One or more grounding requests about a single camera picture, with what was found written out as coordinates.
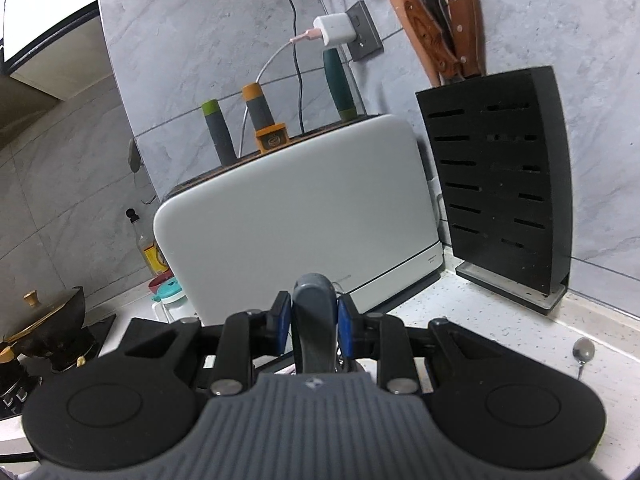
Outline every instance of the yellow bottle label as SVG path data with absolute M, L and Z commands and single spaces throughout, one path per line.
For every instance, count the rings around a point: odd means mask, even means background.
M 149 246 L 145 249 L 145 258 L 149 262 L 151 268 L 158 274 L 165 272 L 169 268 L 158 260 L 158 249 L 156 249 L 155 245 Z

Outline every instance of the gray electrical socket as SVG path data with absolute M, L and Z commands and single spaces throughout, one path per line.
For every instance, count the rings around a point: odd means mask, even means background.
M 347 16 L 351 20 L 351 25 L 356 30 L 356 39 L 347 43 L 351 59 L 359 61 L 371 54 L 383 51 L 384 46 L 378 35 L 376 25 L 371 19 L 367 4 L 362 0 L 358 0 L 347 10 Z

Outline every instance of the drip tray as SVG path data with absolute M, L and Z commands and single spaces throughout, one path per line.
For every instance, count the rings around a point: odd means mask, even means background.
M 469 262 L 463 262 L 457 266 L 456 274 L 476 285 L 483 286 L 496 294 L 500 294 L 511 301 L 545 315 L 558 304 L 566 292 L 566 286 L 559 285 L 552 288 L 551 293 L 546 296 L 539 290 L 514 282 L 500 274 Z

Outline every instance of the white plug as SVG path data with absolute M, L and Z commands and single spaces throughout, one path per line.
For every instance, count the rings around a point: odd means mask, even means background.
M 344 12 L 327 14 L 314 19 L 314 27 L 322 32 L 322 41 L 327 48 L 343 43 L 351 43 L 356 39 L 356 29 Z

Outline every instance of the black knife block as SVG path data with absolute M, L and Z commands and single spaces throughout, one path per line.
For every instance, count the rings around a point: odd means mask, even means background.
M 553 68 L 416 94 L 454 254 L 547 296 L 566 283 L 572 186 Z

